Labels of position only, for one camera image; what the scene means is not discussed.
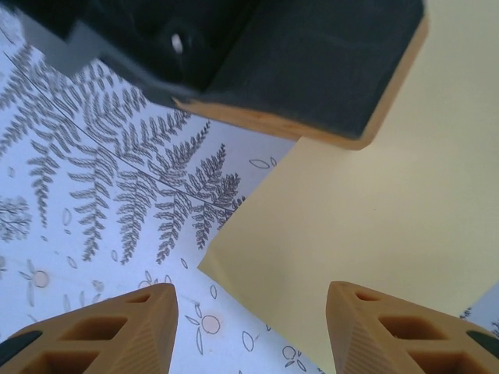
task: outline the wooden edge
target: wooden edge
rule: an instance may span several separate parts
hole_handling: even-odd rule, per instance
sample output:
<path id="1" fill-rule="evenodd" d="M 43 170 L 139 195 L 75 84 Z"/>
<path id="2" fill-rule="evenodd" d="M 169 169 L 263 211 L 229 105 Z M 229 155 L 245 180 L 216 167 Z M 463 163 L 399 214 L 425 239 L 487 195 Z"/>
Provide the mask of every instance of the wooden edge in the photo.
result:
<path id="1" fill-rule="evenodd" d="M 331 143 L 348 150 L 361 150 L 371 144 L 380 129 L 419 50 L 423 46 L 424 40 L 428 34 L 428 29 L 428 18 L 425 14 L 360 139 L 353 140 L 344 138 L 271 113 L 231 107 L 226 104 L 204 103 L 201 101 L 182 103 L 175 98 L 173 98 L 173 101 L 179 109 L 184 111 L 220 122 L 227 122 L 245 129 L 293 140 L 298 140 L 301 136 L 305 136 L 307 138 Z"/>

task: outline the orange plastic part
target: orange plastic part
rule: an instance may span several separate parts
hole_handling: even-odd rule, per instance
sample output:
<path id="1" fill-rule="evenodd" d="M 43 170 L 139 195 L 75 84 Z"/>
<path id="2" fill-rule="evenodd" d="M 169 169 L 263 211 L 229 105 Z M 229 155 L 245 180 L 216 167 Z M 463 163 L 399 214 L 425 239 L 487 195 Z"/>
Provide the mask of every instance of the orange plastic part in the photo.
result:
<path id="1" fill-rule="evenodd" d="M 167 373 L 179 312 L 172 284 L 156 284 L 35 323 L 42 335 L 0 373 Z"/>
<path id="2" fill-rule="evenodd" d="M 499 373 L 499 360 L 466 332 L 494 335 L 400 298 L 333 282 L 326 317 L 337 374 Z"/>

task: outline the pale yellow paper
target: pale yellow paper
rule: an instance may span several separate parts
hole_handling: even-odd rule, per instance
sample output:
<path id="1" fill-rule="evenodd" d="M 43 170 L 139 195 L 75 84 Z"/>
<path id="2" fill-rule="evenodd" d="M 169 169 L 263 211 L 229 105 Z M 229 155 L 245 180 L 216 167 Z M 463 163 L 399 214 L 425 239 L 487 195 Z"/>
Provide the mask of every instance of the pale yellow paper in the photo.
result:
<path id="1" fill-rule="evenodd" d="M 327 373 L 327 286 L 458 314 L 499 275 L 499 1 L 438 0 L 378 137 L 301 139 L 200 269 Z"/>

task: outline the paper sheet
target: paper sheet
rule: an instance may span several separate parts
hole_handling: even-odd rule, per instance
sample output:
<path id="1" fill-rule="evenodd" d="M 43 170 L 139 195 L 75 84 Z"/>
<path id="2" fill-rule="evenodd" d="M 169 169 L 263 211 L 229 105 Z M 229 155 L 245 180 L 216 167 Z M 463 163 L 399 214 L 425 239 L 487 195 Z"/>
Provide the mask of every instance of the paper sheet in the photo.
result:
<path id="1" fill-rule="evenodd" d="M 68 81 L 23 46 L 5 12 L 0 31 L 0 340 L 172 282 L 180 310 L 171 374 L 317 372 L 196 268 L 293 143 L 217 122 L 203 131 L 205 119 L 148 103 L 97 62 Z M 183 153 L 168 173 L 169 151 L 200 132 L 192 157 Z M 213 175 L 213 191 L 196 192 L 196 168 Z"/>
<path id="2" fill-rule="evenodd" d="M 428 13 L 373 144 L 301 139 L 200 264 L 328 373 L 329 282 L 458 315 L 497 281 L 499 3 L 440 0 Z"/>

